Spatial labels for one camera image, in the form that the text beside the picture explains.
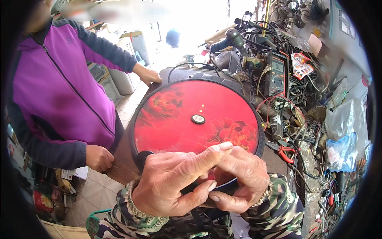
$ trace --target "round lid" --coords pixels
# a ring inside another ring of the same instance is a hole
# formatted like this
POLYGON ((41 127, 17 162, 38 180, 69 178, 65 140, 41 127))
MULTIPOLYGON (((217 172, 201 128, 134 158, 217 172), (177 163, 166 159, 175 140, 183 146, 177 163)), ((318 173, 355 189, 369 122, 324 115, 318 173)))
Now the round lid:
POLYGON ((259 146, 261 122, 254 108, 220 83, 176 81, 153 92, 137 111, 132 119, 137 153, 198 154, 211 145, 231 141, 255 154, 259 146))

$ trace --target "red floral pattern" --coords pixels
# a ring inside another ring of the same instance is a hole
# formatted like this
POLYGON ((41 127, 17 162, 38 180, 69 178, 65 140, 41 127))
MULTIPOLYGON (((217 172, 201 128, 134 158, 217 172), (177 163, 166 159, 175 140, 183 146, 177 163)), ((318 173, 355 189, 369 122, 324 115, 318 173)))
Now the red floral pattern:
POLYGON ((176 87, 170 87, 156 92, 151 96, 141 108, 136 126, 142 127, 149 125, 154 127, 160 123, 165 123, 169 119, 176 119, 180 115, 179 107, 182 106, 182 90, 176 87))
POLYGON ((246 124, 243 121, 233 121, 222 117, 219 120, 211 120, 214 134, 205 134, 198 139, 198 145, 194 151, 202 152, 207 147, 231 141, 233 145, 240 146, 250 153, 255 153, 258 142, 258 126, 256 123, 246 124))

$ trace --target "red-handled pliers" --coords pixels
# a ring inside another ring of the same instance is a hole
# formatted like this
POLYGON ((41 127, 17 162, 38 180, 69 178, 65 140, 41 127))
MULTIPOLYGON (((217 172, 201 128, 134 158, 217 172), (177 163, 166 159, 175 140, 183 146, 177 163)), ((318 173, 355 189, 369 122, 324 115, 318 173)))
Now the red-handled pliers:
POLYGON ((284 154, 284 151, 288 151, 288 152, 292 152, 293 154, 296 153, 296 151, 290 147, 284 147, 284 146, 280 146, 280 145, 277 145, 277 144, 274 144, 274 143, 268 143, 268 142, 265 142, 265 144, 270 147, 271 149, 273 149, 274 151, 277 152, 277 154, 280 156, 280 158, 282 158, 285 162, 287 163, 290 163, 290 164, 293 164, 295 162, 294 159, 290 159, 288 158, 285 154, 284 154))

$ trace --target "black rim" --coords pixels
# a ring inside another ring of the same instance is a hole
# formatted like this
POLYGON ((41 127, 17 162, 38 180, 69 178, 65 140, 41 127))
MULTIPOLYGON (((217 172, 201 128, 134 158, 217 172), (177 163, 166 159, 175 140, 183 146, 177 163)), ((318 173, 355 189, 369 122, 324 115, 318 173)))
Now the black rim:
POLYGON ((237 92, 236 90, 220 83, 220 82, 216 82, 216 81, 213 81, 213 80, 209 80, 209 79, 201 79, 201 78, 188 78, 188 79, 181 79, 181 80, 177 80, 177 81, 173 81, 171 83, 168 83, 168 84, 165 84, 157 89, 155 89, 153 92, 151 92, 150 94, 146 95, 142 101, 140 102, 140 104, 138 105, 137 109, 135 110, 134 112, 134 115, 133 117, 131 118, 130 122, 132 122, 132 124, 129 124, 129 137, 130 137, 130 146, 131 146, 131 153, 132 153, 132 157, 133 159, 135 160, 135 158, 137 157, 138 155, 138 151, 137 151, 137 148, 136 148, 136 145, 135 145, 135 139, 134 139, 134 126, 135 126, 135 121, 137 119, 137 116, 138 116, 138 113, 140 112, 140 110, 142 109, 142 106, 146 103, 146 101, 152 96, 154 95, 156 92, 172 85, 172 84, 176 84, 176 83, 179 83, 179 82, 183 82, 183 81, 193 81, 193 80, 199 80, 199 81, 208 81, 208 82, 213 82, 213 83, 216 83, 216 84, 219 84, 221 86, 224 86, 230 90, 232 90, 233 92, 237 93, 238 95, 241 96, 241 98, 243 98, 243 100, 245 100, 245 102, 251 107, 253 113, 255 114, 255 117, 256 117, 256 121, 257 121, 257 126, 258 126, 258 129, 259 129, 259 138, 258 138, 258 142, 257 142, 257 149, 256 149, 256 152, 254 153, 254 155, 258 156, 258 157, 261 157, 262 156, 262 153, 263 153, 263 150, 264 150, 264 141, 265 141, 265 135, 264 135, 264 131, 262 130, 262 125, 261 125, 261 119, 260 119, 260 116, 259 114, 256 112, 255 108, 253 107, 253 105, 246 99, 242 96, 241 93, 237 92))

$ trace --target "pipe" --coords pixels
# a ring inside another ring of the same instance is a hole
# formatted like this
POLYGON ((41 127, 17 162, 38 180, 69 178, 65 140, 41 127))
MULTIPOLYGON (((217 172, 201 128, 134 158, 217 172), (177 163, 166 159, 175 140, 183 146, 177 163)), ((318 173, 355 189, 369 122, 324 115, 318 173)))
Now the pipe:
MULTIPOLYGON (((264 17, 264 22, 268 22, 268 17, 269 17, 269 9, 270 9, 270 2, 271 0, 267 0, 267 7, 265 9, 265 17, 264 17)), ((261 36, 265 37, 265 30, 262 31, 261 36)))

